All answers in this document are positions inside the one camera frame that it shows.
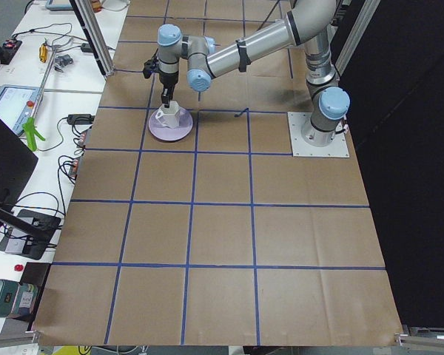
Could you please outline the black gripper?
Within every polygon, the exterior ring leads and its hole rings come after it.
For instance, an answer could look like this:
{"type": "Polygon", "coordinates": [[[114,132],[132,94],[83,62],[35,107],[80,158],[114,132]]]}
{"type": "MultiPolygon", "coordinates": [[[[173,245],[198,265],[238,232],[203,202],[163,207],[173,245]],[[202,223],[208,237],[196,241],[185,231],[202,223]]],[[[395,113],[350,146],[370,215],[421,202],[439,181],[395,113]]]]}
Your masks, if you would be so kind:
{"type": "Polygon", "coordinates": [[[175,86],[178,83],[178,72],[160,72],[159,81],[164,85],[164,89],[161,93],[161,102],[166,108],[169,108],[171,100],[173,99],[175,86]]]}

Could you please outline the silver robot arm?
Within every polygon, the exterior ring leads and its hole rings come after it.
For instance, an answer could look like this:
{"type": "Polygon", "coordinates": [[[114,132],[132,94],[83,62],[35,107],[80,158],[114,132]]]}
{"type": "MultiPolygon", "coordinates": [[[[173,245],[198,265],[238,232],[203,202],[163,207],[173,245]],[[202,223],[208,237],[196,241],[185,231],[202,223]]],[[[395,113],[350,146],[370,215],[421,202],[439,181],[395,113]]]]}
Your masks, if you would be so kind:
{"type": "Polygon", "coordinates": [[[278,50],[302,45],[306,56],[306,85],[314,104],[310,119],[301,129],[305,142],[328,146],[339,134],[337,125],[346,116],[350,97],[339,88],[339,76],[332,63],[328,27],[340,9],[340,1],[292,1],[281,20],[234,44],[215,49],[213,38],[186,35],[173,24],[158,29],[158,48],[144,63],[143,75],[158,74],[163,85],[161,102],[168,107],[179,78],[179,62],[187,62],[186,80],[196,92],[207,91],[214,79],[247,67],[278,50]]]}

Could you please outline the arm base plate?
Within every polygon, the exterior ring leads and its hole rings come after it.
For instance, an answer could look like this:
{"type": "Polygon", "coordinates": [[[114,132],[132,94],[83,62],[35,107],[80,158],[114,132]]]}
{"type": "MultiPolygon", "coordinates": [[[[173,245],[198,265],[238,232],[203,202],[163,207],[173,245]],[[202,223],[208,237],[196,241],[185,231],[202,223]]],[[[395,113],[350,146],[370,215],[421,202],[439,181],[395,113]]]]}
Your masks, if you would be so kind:
{"type": "Polygon", "coordinates": [[[287,112],[292,155],[296,158],[348,158],[345,129],[339,122],[332,132],[312,126],[310,112],[287,112]]]}

